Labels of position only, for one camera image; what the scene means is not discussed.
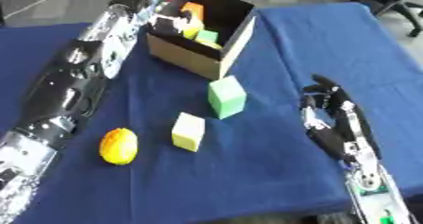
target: office chair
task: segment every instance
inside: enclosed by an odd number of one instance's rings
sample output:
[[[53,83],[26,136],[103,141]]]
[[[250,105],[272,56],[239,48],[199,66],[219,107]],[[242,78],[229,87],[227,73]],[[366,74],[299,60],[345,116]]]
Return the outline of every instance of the office chair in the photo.
[[[419,22],[419,18],[416,15],[414,15],[410,11],[410,9],[411,8],[423,9],[423,5],[418,5],[412,2],[403,2],[402,0],[371,0],[371,1],[376,1],[382,4],[382,7],[380,9],[377,9],[376,11],[373,12],[375,16],[380,16],[384,12],[391,9],[403,15],[405,18],[407,18],[415,27],[415,29],[413,29],[410,32],[409,34],[410,37],[413,37],[413,38],[417,37],[418,34],[420,34],[420,32],[422,31],[423,26]],[[423,11],[420,12],[418,16],[423,18]]]

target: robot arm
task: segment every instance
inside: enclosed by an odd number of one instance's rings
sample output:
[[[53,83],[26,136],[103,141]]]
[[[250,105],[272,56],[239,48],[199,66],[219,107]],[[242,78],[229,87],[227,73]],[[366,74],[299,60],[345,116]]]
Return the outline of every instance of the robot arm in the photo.
[[[418,223],[381,165],[380,150],[362,110],[335,82],[313,79],[318,84],[305,87],[301,99],[304,127],[319,147],[343,163],[353,213],[361,223]],[[317,117],[318,109],[334,119],[333,128]]]
[[[66,138],[83,129],[160,0],[111,0],[108,9],[44,67],[21,117],[0,141],[0,223],[36,193]]]

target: orange cube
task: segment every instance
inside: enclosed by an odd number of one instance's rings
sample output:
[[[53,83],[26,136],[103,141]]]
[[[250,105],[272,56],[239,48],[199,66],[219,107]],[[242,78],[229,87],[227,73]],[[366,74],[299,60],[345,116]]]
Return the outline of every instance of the orange cube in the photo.
[[[204,6],[199,5],[193,2],[187,2],[182,9],[181,12],[189,10],[192,14],[195,14],[199,20],[204,21]]]

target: toy block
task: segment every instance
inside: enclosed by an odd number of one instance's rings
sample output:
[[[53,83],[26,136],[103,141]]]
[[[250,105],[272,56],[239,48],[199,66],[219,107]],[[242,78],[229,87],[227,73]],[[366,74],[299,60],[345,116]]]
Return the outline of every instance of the toy block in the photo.
[[[181,112],[172,129],[172,140],[175,146],[197,152],[203,138],[206,121],[185,112]]]
[[[209,102],[219,119],[241,112],[245,101],[246,92],[234,76],[210,83]]]
[[[188,23],[183,28],[183,36],[187,39],[194,39],[196,34],[204,29],[203,21],[199,20],[194,14],[191,14],[186,18],[188,20]]]
[[[220,50],[222,46],[217,44],[218,33],[209,30],[200,30],[195,37],[195,41],[206,46],[212,47],[214,49]]]
[[[218,35],[219,34],[215,31],[200,30],[196,35],[195,40],[199,43],[202,41],[216,43]]]
[[[200,21],[202,21],[202,22],[204,21],[204,7],[203,7],[203,5],[199,5],[199,4],[193,3],[193,2],[187,2],[185,5],[183,5],[183,7],[180,11],[184,12],[186,10],[189,10],[190,12],[195,14],[195,16]]]

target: cube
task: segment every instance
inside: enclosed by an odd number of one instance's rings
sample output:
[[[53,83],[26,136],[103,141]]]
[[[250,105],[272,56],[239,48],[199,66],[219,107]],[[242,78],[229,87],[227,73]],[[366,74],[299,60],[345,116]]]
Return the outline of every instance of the cube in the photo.
[[[172,128],[172,141],[175,146],[197,152],[205,132],[206,121],[185,112],[181,112]]]
[[[184,12],[186,10],[189,10],[190,12],[192,12],[193,14],[196,15],[196,17],[204,22],[204,7],[203,5],[199,5],[197,3],[193,3],[193,2],[187,2],[182,9],[180,10],[181,12]]]
[[[245,101],[246,92],[234,76],[210,83],[209,102],[219,119],[241,112]]]
[[[217,42],[217,36],[219,34],[215,31],[209,31],[209,30],[200,30],[198,34],[196,35],[195,40],[199,43],[201,42],[210,42],[210,43],[216,43]]]

